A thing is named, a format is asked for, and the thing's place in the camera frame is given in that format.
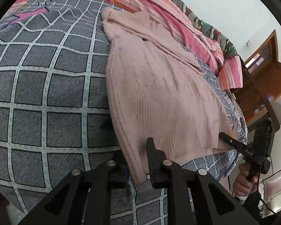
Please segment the right hand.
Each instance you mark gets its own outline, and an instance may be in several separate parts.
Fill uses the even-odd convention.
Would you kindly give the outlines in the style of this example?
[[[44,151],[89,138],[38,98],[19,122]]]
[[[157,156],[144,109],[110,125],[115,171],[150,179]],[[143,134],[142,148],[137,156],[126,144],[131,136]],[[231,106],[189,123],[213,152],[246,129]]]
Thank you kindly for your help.
[[[247,197],[257,191],[260,184],[258,175],[253,176],[251,181],[247,180],[249,175],[249,164],[247,162],[241,163],[238,166],[239,173],[233,183],[233,194],[237,197]]]

